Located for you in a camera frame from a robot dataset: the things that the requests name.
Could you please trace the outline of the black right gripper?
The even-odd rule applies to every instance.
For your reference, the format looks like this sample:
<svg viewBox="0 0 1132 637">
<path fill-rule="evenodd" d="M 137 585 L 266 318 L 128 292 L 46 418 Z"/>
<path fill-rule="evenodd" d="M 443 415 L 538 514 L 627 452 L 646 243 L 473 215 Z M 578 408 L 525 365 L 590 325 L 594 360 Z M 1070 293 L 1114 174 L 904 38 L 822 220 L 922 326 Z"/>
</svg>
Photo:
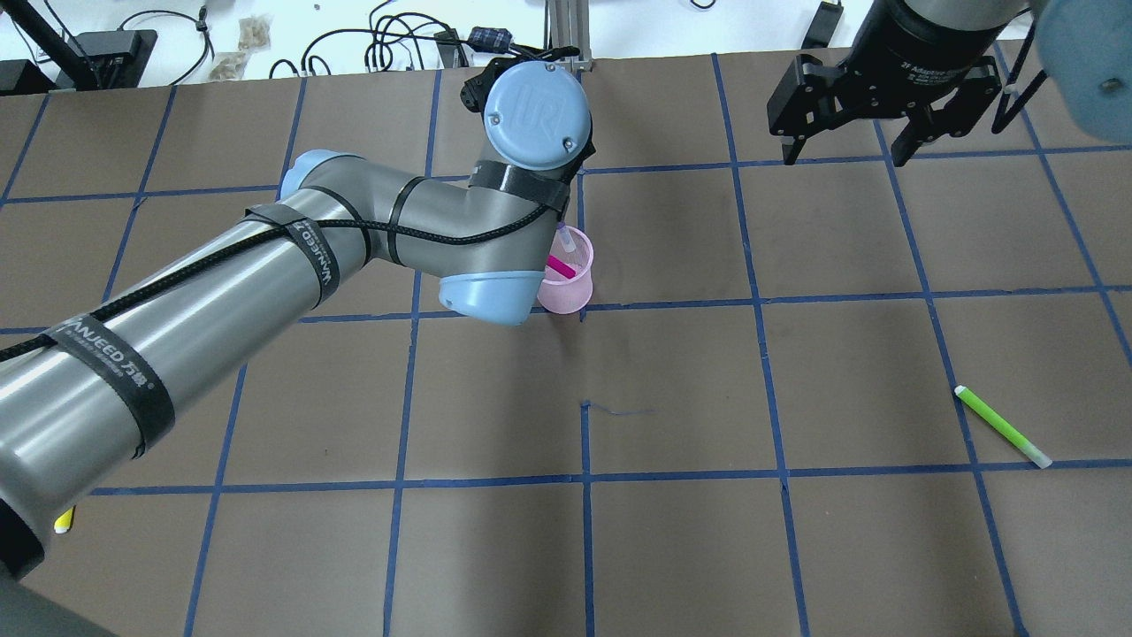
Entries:
<svg viewBox="0 0 1132 637">
<path fill-rule="evenodd" d="M 767 100 L 782 165 L 817 134 L 857 120 L 904 119 L 894 167 L 921 146 L 970 134 L 1003 81 L 990 45 L 1007 26 L 1006 1 L 874 1 L 837 64 L 796 54 Z"/>
</svg>

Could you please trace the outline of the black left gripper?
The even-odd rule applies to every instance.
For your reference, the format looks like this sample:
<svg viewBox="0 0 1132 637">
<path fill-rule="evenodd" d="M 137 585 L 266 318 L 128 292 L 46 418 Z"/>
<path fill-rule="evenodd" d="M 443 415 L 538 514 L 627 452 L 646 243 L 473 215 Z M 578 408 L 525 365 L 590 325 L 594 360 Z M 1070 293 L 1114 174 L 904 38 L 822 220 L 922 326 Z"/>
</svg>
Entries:
<svg viewBox="0 0 1132 637">
<path fill-rule="evenodd" d="M 518 64 L 524 64 L 528 59 L 494 59 L 484 64 L 481 72 L 470 77 L 462 86 L 462 104 L 470 113 L 486 114 L 486 101 L 492 93 L 501 75 L 508 72 Z"/>
</svg>

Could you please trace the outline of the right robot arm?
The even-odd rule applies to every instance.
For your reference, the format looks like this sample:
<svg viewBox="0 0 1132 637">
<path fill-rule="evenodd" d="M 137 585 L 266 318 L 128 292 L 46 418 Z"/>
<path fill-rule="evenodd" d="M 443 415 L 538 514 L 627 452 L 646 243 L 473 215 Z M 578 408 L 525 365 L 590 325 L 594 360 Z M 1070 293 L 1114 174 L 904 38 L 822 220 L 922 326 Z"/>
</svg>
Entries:
<svg viewBox="0 0 1132 637">
<path fill-rule="evenodd" d="M 805 143 L 861 119 L 906 120 L 902 166 L 921 145 L 993 132 L 1047 81 L 1084 134 L 1129 143 L 1127 1 L 874 1 L 838 64 L 798 54 L 767 100 L 769 132 L 794 165 Z"/>
</svg>

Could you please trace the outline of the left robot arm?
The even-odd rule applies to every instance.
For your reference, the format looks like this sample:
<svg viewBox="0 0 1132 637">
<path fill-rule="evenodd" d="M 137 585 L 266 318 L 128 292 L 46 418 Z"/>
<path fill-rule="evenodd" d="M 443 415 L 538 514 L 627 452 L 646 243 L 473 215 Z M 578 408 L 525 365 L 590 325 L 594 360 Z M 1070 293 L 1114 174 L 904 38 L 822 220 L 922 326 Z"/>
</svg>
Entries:
<svg viewBox="0 0 1132 637">
<path fill-rule="evenodd" d="M 432 275 L 455 313 L 525 322 L 571 182 L 594 153 L 586 93 L 561 64 L 495 59 L 460 97 L 486 134 L 466 187 L 308 150 L 278 201 L 249 207 L 113 301 L 3 350 L 5 578 L 36 568 L 61 513 L 374 259 Z"/>
</svg>

